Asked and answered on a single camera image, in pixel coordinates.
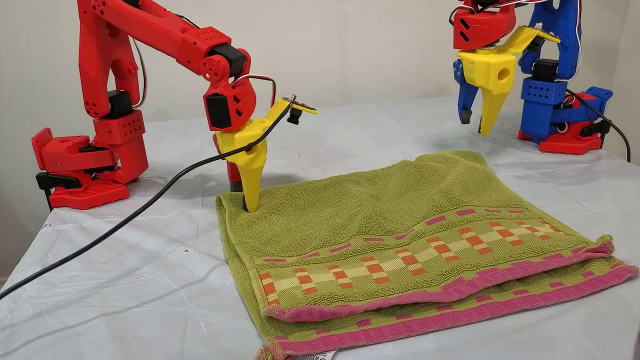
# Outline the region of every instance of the orange checkered pattern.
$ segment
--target orange checkered pattern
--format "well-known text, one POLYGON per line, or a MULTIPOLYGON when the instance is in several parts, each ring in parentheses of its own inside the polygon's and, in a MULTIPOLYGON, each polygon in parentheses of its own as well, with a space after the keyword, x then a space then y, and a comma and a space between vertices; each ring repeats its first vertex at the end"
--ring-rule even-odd
POLYGON ((434 250, 440 254, 446 262, 450 263, 451 261, 460 260, 460 258, 456 255, 455 252, 451 250, 451 248, 442 241, 439 237, 434 237, 427 239, 427 242, 431 244, 434 250))
POLYGON ((342 289, 351 289, 353 287, 353 283, 349 279, 349 276, 344 272, 340 265, 329 266, 329 271, 333 274, 333 277, 335 277, 342 289))
POLYGON ((420 261, 407 249, 396 250, 396 254, 400 257, 400 260, 404 263, 409 272, 413 276, 418 276, 422 274, 426 274, 427 270, 425 270, 420 261))
POLYGON ((376 284, 384 284, 385 282, 391 281, 391 279, 389 279, 389 276, 385 272, 385 269, 382 268, 382 265, 380 265, 376 258, 374 258, 373 256, 360 259, 360 261, 367 268, 371 276, 373 276, 373 281, 376 284))
POLYGON ((302 286, 302 291, 305 295, 309 295, 311 293, 315 293, 318 291, 316 286, 314 285, 314 281, 311 279, 311 276, 307 273, 307 269, 305 268, 297 268, 293 270, 294 274, 298 278, 300 285, 302 286))
POLYGON ((543 224, 544 226, 548 227, 549 229, 551 229, 551 230, 553 230, 553 231, 557 232, 557 233, 563 233, 563 234, 565 234, 565 235, 569 235, 569 234, 565 233, 564 231, 562 231, 562 230, 558 229, 557 227, 555 227, 555 226, 551 225, 550 223, 548 223, 548 222, 546 222, 546 221, 544 221, 544 220, 542 220, 542 224, 543 224))
POLYGON ((476 234, 476 232, 470 227, 466 227, 464 229, 458 230, 458 233, 462 235, 462 237, 471 245, 478 254, 485 255, 493 252, 493 250, 487 245, 480 236, 476 234))
POLYGON ((506 229, 503 222, 488 222, 492 230, 486 233, 476 233, 471 227, 459 229, 457 232, 461 238, 457 241, 444 243, 440 237, 431 237, 424 241, 429 246, 420 249, 418 252, 411 252, 407 248, 393 251, 395 258, 379 263, 378 260, 369 256, 362 258, 359 263, 362 266, 343 267, 344 264, 334 264, 327 267, 326 272, 312 272, 309 274, 306 268, 295 268, 293 277, 283 277, 275 280, 271 279, 269 273, 262 274, 260 279, 264 286, 265 294, 270 304, 278 304, 277 291, 284 291, 298 287, 304 294, 309 295, 321 292, 317 287, 324 282, 337 282, 342 289, 356 288, 354 282, 359 277, 372 277, 376 284, 385 284, 392 281, 389 274, 393 275, 396 270, 407 269, 413 276, 420 276, 427 273, 424 264, 430 259, 443 259, 450 263, 461 261, 460 251, 473 248, 480 255, 493 252, 490 245, 494 241, 507 241, 512 246, 523 244, 519 236, 535 234, 541 240, 549 240, 551 233, 563 233, 558 228, 542 221, 540 225, 531 226, 527 222, 516 222, 516 227, 506 229))
POLYGON ((262 281, 262 288, 264 289, 264 294, 267 295, 269 305, 280 305, 278 293, 276 292, 276 285, 273 283, 271 273, 266 272, 261 274, 260 280, 262 281))
POLYGON ((540 240, 549 240, 551 239, 551 236, 545 234, 544 232, 540 231, 539 229, 527 224, 526 222, 523 221, 518 221, 516 224, 520 225, 521 227, 523 227, 524 229, 529 230, 530 232, 532 232, 534 235, 536 235, 537 237, 540 238, 540 240))
POLYGON ((490 222, 489 226, 493 228, 493 230, 498 233, 503 239, 507 240, 511 246, 518 246, 524 244, 524 242, 517 237, 514 233, 507 230, 502 224, 499 222, 490 222))

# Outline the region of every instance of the red robot arm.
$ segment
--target red robot arm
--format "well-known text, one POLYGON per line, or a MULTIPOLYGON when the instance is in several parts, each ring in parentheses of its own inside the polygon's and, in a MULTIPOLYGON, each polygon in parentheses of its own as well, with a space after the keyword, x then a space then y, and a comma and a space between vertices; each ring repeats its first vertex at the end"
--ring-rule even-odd
MULTIPOLYGON (((138 66, 129 37, 161 51, 210 83, 204 105, 211 131, 243 127, 255 109, 248 78, 249 54, 231 46, 214 28, 198 28, 152 0, 77 0, 80 18, 79 68, 84 108, 93 117, 95 137, 53 138, 45 129, 32 139, 36 177, 50 208, 88 209, 125 199, 125 184, 147 168, 142 134, 138 66), (116 90, 108 91, 109 72, 116 90)), ((239 172, 228 164, 232 188, 240 190, 239 172)))
POLYGON ((465 7, 456 11, 452 22, 454 49, 473 50, 495 44, 515 28, 515 5, 503 6, 497 12, 479 12, 479 3, 478 0, 464 0, 465 7))

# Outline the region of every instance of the towel label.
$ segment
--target towel label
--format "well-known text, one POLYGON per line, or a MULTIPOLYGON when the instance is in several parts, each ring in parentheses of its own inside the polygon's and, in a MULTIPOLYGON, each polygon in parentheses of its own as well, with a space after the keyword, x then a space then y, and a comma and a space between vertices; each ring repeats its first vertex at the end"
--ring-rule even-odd
POLYGON ((319 352, 317 354, 296 356, 294 360, 331 360, 333 359, 333 356, 335 355, 336 352, 338 352, 338 350, 319 352))

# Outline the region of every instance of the plastic sheet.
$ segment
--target plastic sheet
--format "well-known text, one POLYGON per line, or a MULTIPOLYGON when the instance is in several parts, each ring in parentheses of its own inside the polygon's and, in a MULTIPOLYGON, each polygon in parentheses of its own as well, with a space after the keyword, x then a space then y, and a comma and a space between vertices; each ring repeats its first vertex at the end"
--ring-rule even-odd
MULTIPOLYGON (((603 151, 542 154, 515 139, 519 114, 508 109, 482 138, 477 123, 460 125, 455 101, 327 108, 298 127, 283 122, 268 138, 263 187, 423 153, 478 151, 525 199, 591 239, 611 233, 616 256, 640 265, 639 167, 603 151)), ((175 173, 215 154, 204 119, 148 123, 145 141, 150 168, 131 185, 131 198, 55 209, 7 284, 98 237, 175 173)), ((262 339, 225 262, 214 210, 216 194, 228 189, 225 171, 221 161, 187 175, 103 244, 0 301, 0 359, 253 359, 262 339)), ((632 279, 565 304, 341 350, 334 359, 631 359, 639 291, 632 279)))

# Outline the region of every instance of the folded towel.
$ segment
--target folded towel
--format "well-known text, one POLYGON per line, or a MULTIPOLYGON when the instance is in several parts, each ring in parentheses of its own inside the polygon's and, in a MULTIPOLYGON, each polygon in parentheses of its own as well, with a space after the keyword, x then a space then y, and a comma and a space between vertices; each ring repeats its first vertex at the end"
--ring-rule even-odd
POLYGON ((555 304, 637 268, 504 186, 475 152, 216 200, 229 266, 275 359, 555 304))

